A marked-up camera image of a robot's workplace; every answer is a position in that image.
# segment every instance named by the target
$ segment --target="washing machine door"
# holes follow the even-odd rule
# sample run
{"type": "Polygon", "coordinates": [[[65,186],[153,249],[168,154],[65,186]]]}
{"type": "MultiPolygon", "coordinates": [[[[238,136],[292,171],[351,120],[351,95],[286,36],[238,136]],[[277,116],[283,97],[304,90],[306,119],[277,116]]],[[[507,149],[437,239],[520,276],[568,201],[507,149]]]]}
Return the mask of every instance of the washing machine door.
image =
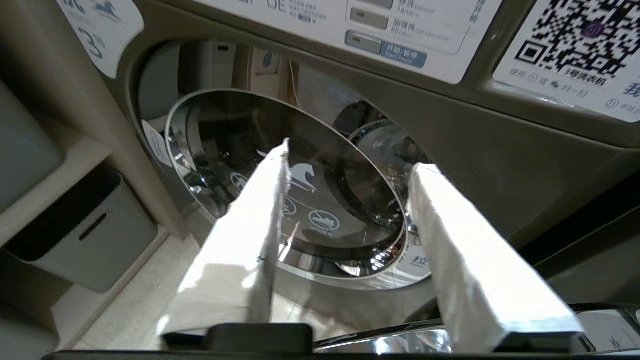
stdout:
{"type": "MultiPolygon", "coordinates": [[[[327,277],[382,272],[401,255],[406,218],[397,193],[348,139],[284,102],[241,90],[205,90],[169,115],[167,146],[194,197],[215,217],[257,165],[289,138],[291,189],[280,261],[327,277]]],[[[251,226],[250,215],[246,225],[251,226]]]]}

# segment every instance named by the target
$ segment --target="instruction label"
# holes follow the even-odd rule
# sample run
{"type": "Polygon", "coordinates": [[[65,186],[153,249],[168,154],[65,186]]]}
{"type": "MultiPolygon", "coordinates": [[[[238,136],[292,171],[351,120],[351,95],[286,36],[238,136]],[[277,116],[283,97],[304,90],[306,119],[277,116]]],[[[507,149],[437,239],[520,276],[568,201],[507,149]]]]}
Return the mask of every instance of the instruction label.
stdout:
{"type": "Polygon", "coordinates": [[[125,48],[145,23],[131,0],[57,0],[93,64],[115,79],[125,48]]]}
{"type": "Polygon", "coordinates": [[[640,4],[539,0],[493,78],[624,122],[640,120],[640,4]]]}
{"type": "Polygon", "coordinates": [[[502,2],[192,1],[452,84],[462,80],[502,2]]]}
{"type": "Polygon", "coordinates": [[[578,314],[578,319],[596,351],[640,347],[640,336],[616,310],[589,311],[578,314]]]}
{"type": "Polygon", "coordinates": [[[427,258],[424,248],[418,245],[409,246],[397,269],[415,277],[425,277],[431,274],[429,258],[427,258]]]}
{"type": "Polygon", "coordinates": [[[169,152],[166,150],[164,137],[144,120],[142,120],[142,130],[145,132],[145,137],[149,142],[149,147],[151,147],[151,151],[156,156],[156,159],[168,167],[173,167],[173,164],[171,164],[171,158],[169,157],[169,152]]]}

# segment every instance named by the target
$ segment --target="qr code sticker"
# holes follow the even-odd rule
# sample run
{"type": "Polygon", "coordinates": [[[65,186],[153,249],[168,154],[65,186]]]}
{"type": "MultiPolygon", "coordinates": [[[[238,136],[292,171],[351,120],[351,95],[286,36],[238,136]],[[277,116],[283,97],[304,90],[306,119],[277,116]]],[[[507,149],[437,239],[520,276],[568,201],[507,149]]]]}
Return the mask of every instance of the qr code sticker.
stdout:
{"type": "Polygon", "coordinates": [[[515,59],[604,86],[640,47],[638,0],[551,0],[515,59]]]}

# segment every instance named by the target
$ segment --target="floor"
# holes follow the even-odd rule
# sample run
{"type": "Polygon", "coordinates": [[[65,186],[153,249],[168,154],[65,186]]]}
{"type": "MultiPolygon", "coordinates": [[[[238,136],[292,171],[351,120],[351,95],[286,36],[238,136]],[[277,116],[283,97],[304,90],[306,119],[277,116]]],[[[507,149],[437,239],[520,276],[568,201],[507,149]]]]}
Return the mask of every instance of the floor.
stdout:
{"type": "MultiPolygon", "coordinates": [[[[158,320],[198,254],[212,222],[205,213],[194,211],[187,218],[187,225],[192,235],[185,240],[167,238],[74,350],[160,350],[158,320]]],[[[356,332],[278,294],[273,295],[271,312],[271,322],[308,323],[318,338],[356,332]]]]}

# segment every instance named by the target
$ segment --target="number 3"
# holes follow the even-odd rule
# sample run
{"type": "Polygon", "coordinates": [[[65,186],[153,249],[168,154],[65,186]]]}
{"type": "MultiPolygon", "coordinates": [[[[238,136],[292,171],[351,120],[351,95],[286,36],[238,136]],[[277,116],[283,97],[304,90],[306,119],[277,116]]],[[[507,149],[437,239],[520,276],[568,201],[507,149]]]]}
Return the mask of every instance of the number 3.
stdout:
{"type": "Polygon", "coordinates": [[[71,9],[76,7],[79,12],[86,13],[84,11],[84,8],[82,6],[80,6],[80,4],[78,4],[78,0],[65,0],[65,4],[68,5],[71,9]]]}
{"type": "Polygon", "coordinates": [[[89,46],[91,46],[92,48],[89,50],[89,52],[94,55],[95,57],[97,57],[98,59],[102,59],[102,52],[100,51],[100,49],[98,49],[98,47],[95,45],[95,41],[93,40],[93,36],[91,36],[91,34],[89,34],[87,32],[87,30],[83,29],[83,28],[78,28],[78,31],[80,31],[84,36],[86,36],[89,39],[89,46]]]}

